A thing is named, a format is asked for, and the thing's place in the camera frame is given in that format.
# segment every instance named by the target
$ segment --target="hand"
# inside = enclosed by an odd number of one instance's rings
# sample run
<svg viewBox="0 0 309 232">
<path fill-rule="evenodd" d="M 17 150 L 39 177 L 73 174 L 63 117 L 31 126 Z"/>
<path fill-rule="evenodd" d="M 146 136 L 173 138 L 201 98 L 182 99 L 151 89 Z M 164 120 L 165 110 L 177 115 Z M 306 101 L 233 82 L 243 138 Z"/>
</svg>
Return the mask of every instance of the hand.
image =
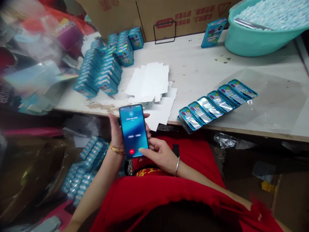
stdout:
<svg viewBox="0 0 309 232">
<path fill-rule="evenodd" d="M 139 151 L 147 158 L 151 159 L 159 168 L 169 173 L 175 174 L 178 157 L 170 149 L 164 140 L 150 138 L 150 149 L 139 149 Z"/>
<path fill-rule="evenodd" d="M 144 118 L 148 118 L 150 114 L 144 113 Z M 117 148 L 118 150 L 124 150 L 123 140 L 122 140 L 122 131 L 121 127 L 119 126 L 118 119 L 115 115 L 109 113 L 108 114 L 110 120 L 110 127 L 111 127 L 111 134 L 112 134 L 112 146 Z M 147 131 L 147 138 L 151 138 L 150 128 L 146 123 L 146 131 Z"/>
</svg>

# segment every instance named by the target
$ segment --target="phone screen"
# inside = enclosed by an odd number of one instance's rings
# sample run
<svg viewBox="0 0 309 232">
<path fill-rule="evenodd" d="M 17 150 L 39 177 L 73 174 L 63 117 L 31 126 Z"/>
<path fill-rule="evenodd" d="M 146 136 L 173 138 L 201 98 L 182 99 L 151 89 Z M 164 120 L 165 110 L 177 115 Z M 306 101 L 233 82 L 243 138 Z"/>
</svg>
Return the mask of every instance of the phone screen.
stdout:
<svg viewBox="0 0 309 232">
<path fill-rule="evenodd" d="M 126 158 L 143 156 L 138 149 L 148 148 L 148 140 L 142 105 L 121 107 L 119 114 Z"/>
</svg>

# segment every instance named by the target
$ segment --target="table edge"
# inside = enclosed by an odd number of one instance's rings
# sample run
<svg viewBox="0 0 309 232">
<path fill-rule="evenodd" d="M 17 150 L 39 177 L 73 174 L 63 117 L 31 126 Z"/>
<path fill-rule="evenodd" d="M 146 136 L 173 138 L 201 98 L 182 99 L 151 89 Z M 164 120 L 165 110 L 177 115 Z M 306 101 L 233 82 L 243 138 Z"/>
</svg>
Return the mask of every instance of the table edge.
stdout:
<svg viewBox="0 0 309 232">
<path fill-rule="evenodd" d="M 68 109 L 60 109 L 60 108 L 53 108 L 53 110 L 65 111 L 65 112 L 74 112 L 74 113 L 83 113 L 83 114 L 91 114 L 97 116 L 107 116 L 107 113 L 99 113 L 99 112 L 89 112 L 89 111 L 78 111 L 78 110 L 68 110 Z M 178 121 L 168 121 L 167 124 L 181 126 L 180 122 Z M 240 134 L 248 134 L 248 135 L 255 135 L 255 136 L 262 136 L 262 137 L 269 137 L 275 139 L 283 139 L 283 140 L 292 140 L 298 142 L 309 142 L 309 137 L 306 136 L 299 136 L 299 135 L 289 135 L 289 134 L 280 134 L 280 133 L 272 133 L 272 132 L 265 132 L 265 131 L 254 131 L 254 130 L 245 130 L 245 129 L 237 129 L 237 128 L 229 128 L 229 127 L 218 127 L 218 126 L 207 126 L 203 127 L 204 130 L 215 130 L 215 131 L 226 131 L 226 132 L 233 132 L 233 133 L 240 133 Z"/>
</svg>

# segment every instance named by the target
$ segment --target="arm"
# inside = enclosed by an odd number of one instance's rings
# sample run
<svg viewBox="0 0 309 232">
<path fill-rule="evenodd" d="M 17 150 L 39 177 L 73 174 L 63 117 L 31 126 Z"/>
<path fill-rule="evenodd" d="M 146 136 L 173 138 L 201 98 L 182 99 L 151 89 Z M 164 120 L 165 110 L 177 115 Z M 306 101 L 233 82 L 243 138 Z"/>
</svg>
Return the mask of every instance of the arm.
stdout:
<svg viewBox="0 0 309 232">
<path fill-rule="evenodd" d="M 144 114 L 145 118 L 148 118 L 150 114 Z M 122 141 L 122 132 L 119 127 L 118 119 L 115 115 L 109 114 L 111 134 L 112 134 L 112 146 L 118 150 L 124 150 Z M 150 129 L 146 124 L 146 131 L 148 138 L 151 137 L 149 133 Z M 65 228 L 64 232 L 76 232 L 84 221 L 99 207 L 101 207 L 104 198 L 106 197 L 109 188 L 117 179 L 118 172 L 124 159 L 124 153 L 117 153 L 110 147 L 106 153 L 103 163 L 90 184 L 89 188 L 85 192 L 79 205 L 77 206 L 71 221 Z"/>
<path fill-rule="evenodd" d="M 159 140 L 156 138 L 151 138 L 149 142 L 150 142 L 150 145 L 149 145 L 150 149 L 140 149 L 140 152 L 147 158 L 151 159 L 162 170 L 164 170 L 165 172 L 173 176 L 175 173 L 175 169 L 176 169 L 176 165 L 178 161 L 177 156 L 173 153 L 173 151 L 170 149 L 170 147 L 165 141 Z M 242 204 L 248 210 L 251 209 L 252 203 L 250 201 L 220 187 L 219 185 L 209 180 L 206 176 L 204 176 L 197 170 L 189 167 L 182 161 L 179 161 L 177 177 L 189 179 L 189 180 L 198 182 L 200 184 L 206 185 L 210 188 L 213 188 L 229 196 L 234 201 Z M 279 222 L 278 220 L 276 221 L 283 231 L 291 231 L 281 222 Z"/>
<path fill-rule="evenodd" d="M 100 170 L 77 206 L 65 232 L 78 231 L 89 215 L 101 207 L 110 186 L 117 179 L 123 158 L 122 154 L 108 149 Z"/>
<path fill-rule="evenodd" d="M 230 191 L 228 191 L 227 189 L 224 189 L 222 187 L 220 187 L 219 185 L 215 184 L 214 182 L 212 182 L 211 180 L 209 180 L 207 177 L 205 177 L 203 174 L 201 174 L 200 172 L 198 172 L 197 170 L 189 167 L 188 165 L 186 165 L 184 162 L 179 161 L 179 166 L 178 166 L 178 171 L 177 171 L 177 177 L 181 177 L 181 178 L 185 178 L 185 179 L 189 179 L 195 182 L 198 182 L 202 185 L 206 185 L 210 188 L 213 188 L 215 190 L 218 190 L 219 192 L 229 196 L 230 198 L 232 198 L 234 201 L 242 204 L 243 206 L 245 206 L 248 210 L 251 210 L 251 205 L 252 203 L 238 195 L 236 195 L 235 193 L 232 193 Z M 287 228 L 284 224 L 282 224 L 280 221 L 278 221 L 277 219 L 275 219 L 276 222 L 278 223 L 278 225 L 281 227 L 281 229 L 284 232 L 288 232 L 291 231 L 289 228 Z"/>
</svg>

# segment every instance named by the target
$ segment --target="woman's right hand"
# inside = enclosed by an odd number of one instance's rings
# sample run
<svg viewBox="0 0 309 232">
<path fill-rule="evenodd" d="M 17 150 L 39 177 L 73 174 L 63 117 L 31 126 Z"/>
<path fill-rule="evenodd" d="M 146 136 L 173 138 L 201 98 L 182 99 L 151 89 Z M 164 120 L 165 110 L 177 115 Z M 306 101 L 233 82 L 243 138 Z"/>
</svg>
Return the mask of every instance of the woman's right hand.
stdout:
<svg viewBox="0 0 309 232">
<path fill-rule="evenodd" d="M 175 174 L 178 157 L 164 140 L 150 138 L 148 141 L 150 143 L 150 149 L 139 149 L 139 151 L 145 157 L 151 159 L 163 171 L 173 176 Z"/>
</svg>

